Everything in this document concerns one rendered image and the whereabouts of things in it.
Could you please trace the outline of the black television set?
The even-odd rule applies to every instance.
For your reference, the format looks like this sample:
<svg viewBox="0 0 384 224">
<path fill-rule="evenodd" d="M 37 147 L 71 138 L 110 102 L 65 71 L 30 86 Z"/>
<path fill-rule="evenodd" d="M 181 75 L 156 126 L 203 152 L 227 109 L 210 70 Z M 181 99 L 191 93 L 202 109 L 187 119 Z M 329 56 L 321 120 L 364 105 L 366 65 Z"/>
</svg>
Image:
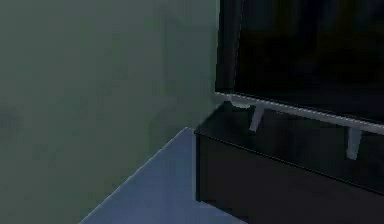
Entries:
<svg viewBox="0 0 384 224">
<path fill-rule="evenodd" d="M 384 135 L 384 0 L 218 0 L 214 91 L 241 105 Z"/>
</svg>

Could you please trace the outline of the black television stand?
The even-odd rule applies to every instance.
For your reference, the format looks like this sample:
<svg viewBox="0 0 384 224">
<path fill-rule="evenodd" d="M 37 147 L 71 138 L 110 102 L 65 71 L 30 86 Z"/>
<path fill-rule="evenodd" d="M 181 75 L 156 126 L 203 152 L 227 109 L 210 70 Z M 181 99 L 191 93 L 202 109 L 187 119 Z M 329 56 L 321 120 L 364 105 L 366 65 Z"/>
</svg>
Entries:
<svg viewBox="0 0 384 224">
<path fill-rule="evenodd" d="M 247 224 L 384 224 L 384 136 L 221 104 L 195 131 L 196 198 Z"/>
</svg>

